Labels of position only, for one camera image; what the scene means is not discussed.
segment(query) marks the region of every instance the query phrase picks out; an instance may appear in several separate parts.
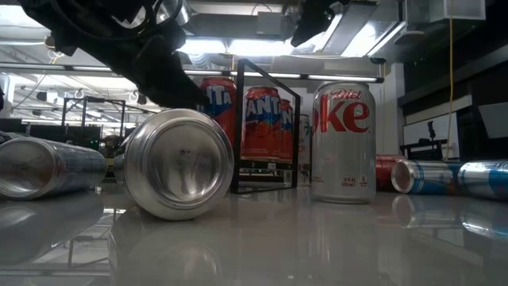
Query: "can lying on its side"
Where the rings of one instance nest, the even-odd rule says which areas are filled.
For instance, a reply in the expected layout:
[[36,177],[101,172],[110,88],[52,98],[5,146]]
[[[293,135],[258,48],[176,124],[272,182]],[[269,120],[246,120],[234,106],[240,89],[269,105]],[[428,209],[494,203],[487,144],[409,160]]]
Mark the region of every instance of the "can lying on its side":
[[19,137],[0,145],[0,195],[35,199],[100,184],[106,159],[92,149]]
[[115,176],[146,211],[168,220],[211,209],[233,178],[233,148],[224,130],[195,110],[153,115],[125,140]]
[[393,189],[391,185],[391,169],[398,160],[406,159],[402,155],[376,155],[375,156],[375,181],[378,190]]
[[395,190],[403,194],[458,195],[461,163],[400,160],[391,170]]
[[459,181],[471,195],[508,200],[508,161],[466,163],[460,168]]

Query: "white can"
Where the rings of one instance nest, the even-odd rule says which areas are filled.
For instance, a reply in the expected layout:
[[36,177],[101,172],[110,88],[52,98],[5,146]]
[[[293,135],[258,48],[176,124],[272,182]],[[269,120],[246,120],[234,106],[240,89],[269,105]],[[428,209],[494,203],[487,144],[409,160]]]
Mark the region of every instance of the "white can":
[[375,196],[375,100],[367,84],[329,83],[314,99],[315,198],[368,203]]
[[298,185],[310,186],[310,119],[300,115],[300,138],[298,139]]

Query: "ceiling light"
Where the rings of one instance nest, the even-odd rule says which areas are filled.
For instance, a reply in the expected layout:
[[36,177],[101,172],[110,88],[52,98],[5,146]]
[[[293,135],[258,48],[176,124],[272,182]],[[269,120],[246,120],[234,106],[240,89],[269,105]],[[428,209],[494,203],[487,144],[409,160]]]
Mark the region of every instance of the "ceiling light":
[[[33,122],[33,123],[49,123],[49,124],[62,124],[61,120],[44,120],[44,119],[22,119],[23,122]],[[66,120],[65,124],[77,124],[80,125],[80,120]],[[120,122],[93,122],[91,120],[87,120],[86,124],[100,125],[100,126],[109,126],[109,127],[120,127]],[[136,127],[136,123],[125,122],[124,127],[133,128]]]
[[224,53],[225,45],[220,40],[187,39],[178,51],[187,54]]
[[284,56],[290,55],[290,42],[262,40],[234,40],[228,52],[239,56]]
[[80,67],[80,66],[74,66],[72,68],[75,71],[82,71],[82,72],[112,72],[111,68],[108,68],[108,67]]
[[220,71],[184,71],[186,75],[222,75]]
[[[81,109],[84,108],[84,106],[79,104],[79,103],[77,103],[76,106],[81,108]],[[96,112],[96,111],[89,111],[89,110],[87,110],[87,111],[85,111],[85,113],[90,115],[90,116],[94,116],[96,118],[101,118],[102,117],[102,114],[100,114],[99,112]]]
[[316,80],[340,80],[340,81],[349,81],[349,82],[357,82],[357,83],[375,83],[377,82],[377,78],[373,77],[357,77],[357,76],[342,76],[342,75],[309,75],[309,79]]
[[400,32],[404,27],[406,27],[406,22],[403,21],[400,24],[398,24],[397,27],[391,33],[388,34],[382,41],[380,41],[370,52],[367,53],[367,56],[373,56],[375,53],[377,53],[385,44],[387,44],[391,38],[395,37],[395,35]]
[[375,29],[370,23],[356,34],[341,56],[365,56],[375,45]]
[[309,40],[311,41],[312,44],[314,44],[314,52],[321,51],[325,47],[326,43],[328,43],[333,32],[341,22],[341,19],[342,14],[335,15],[335,18],[332,20],[332,23],[330,24],[326,32],[320,33]]

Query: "red fanta can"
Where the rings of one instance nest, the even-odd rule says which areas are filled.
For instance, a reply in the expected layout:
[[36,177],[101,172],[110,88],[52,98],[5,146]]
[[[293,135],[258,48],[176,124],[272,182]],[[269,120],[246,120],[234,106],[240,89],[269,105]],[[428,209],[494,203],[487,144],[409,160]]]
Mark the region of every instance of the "red fanta can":
[[279,157],[283,163],[291,163],[293,160],[293,107],[287,99],[282,99],[280,122],[280,150]]
[[247,160],[278,160],[280,97],[272,87],[253,87],[245,97],[241,156]]
[[204,113],[213,118],[228,136],[231,145],[235,136],[235,97],[237,88],[228,78],[209,77],[203,79],[201,90],[208,97],[210,104],[204,106]]

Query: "diet coke can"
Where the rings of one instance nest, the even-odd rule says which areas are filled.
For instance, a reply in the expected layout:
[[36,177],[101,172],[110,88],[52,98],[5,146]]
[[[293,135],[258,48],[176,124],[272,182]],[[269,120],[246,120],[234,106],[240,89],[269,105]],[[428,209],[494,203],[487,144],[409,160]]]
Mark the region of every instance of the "diet coke can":
[[314,99],[315,198],[368,203],[375,195],[375,100],[367,84],[328,83]]

